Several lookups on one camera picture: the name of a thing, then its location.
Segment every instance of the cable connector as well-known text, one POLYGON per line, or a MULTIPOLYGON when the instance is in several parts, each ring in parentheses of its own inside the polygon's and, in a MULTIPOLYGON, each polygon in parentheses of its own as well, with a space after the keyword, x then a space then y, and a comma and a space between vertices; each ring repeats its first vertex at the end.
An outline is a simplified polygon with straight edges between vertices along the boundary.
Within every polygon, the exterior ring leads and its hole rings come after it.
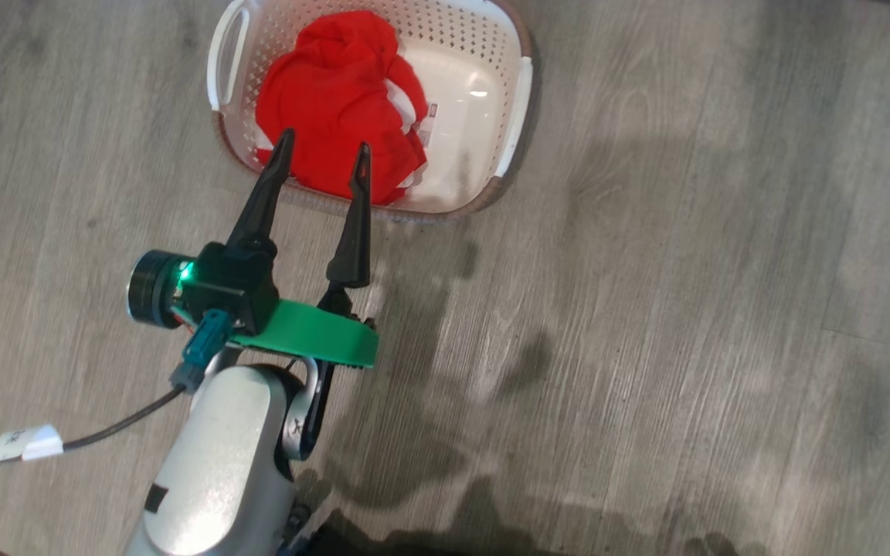
POLYGON ((205 380, 205 369, 232 336, 233 320, 229 314, 224 310, 208 310, 181 351, 183 361, 170 375, 170 384, 183 387, 188 394, 197 392, 205 380))

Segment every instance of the laundry basket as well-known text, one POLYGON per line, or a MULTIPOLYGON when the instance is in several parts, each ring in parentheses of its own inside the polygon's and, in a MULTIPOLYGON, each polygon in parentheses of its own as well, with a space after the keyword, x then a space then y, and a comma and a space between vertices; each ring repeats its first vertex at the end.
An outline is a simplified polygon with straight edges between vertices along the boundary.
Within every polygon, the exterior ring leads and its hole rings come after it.
MULTIPOLYGON (((418 130, 427 166, 402 199, 374 207, 374 217, 442 222, 479 211, 501 190, 531 95, 529 34, 506 0, 234 0, 208 58, 208 98, 227 151, 263 169, 255 154, 271 145, 256 124, 256 100, 267 70, 310 22, 352 10, 374 11, 398 31, 399 52, 430 106, 418 130)), ((285 189, 294 203, 348 205, 294 179, 285 189)))

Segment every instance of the clothing label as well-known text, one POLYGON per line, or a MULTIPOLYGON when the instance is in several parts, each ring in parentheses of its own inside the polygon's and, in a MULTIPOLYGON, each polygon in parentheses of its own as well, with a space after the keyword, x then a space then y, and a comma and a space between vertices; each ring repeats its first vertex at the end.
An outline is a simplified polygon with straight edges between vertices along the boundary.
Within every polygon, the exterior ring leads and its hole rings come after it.
POLYGON ((53 425, 31 426, 0 436, 0 461, 22 457, 30 461, 63 453, 64 443, 53 425))
POLYGON ((428 101, 428 117, 421 120, 417 127, 417 138, 421 140, 421 147, 428 148, 431 145, 431 134, 435 131, 435 117, 438 116, 438 103, 428 101))

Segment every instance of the green plastic bracket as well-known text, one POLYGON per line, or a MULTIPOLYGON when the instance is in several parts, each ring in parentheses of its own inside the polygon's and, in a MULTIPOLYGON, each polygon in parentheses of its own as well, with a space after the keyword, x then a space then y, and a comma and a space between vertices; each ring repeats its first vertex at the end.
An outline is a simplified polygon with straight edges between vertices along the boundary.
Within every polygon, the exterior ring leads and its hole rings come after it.
POLYGON ((372 368, 380 338, 366 324, 339 317, 296 300, 279 300, 266 327, 255 337, 234 337, 234 344, 312 357, 350 367, 372 368))

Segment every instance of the wooden floor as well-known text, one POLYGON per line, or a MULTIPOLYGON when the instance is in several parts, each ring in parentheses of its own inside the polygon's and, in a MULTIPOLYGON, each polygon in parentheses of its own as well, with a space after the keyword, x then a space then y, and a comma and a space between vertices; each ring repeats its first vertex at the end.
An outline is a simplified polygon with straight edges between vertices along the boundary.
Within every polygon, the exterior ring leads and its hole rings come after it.
MULTIPOLYGON (((252 185, 204 92, 225 4, 0 1, 0 433, 167 390, 186 337, 124 282, 252 185)), ((375 227, 378 368, 340 372, 296 468, 318 517, 481 554, 890 555, 890 4, 515 4, 523 156, 476 217, 375 227)), ((277 217, 281 295, 317 299, 340 219, 277 217)), ((0 548, 120 553, 185 415, 0 466, 0 548)))

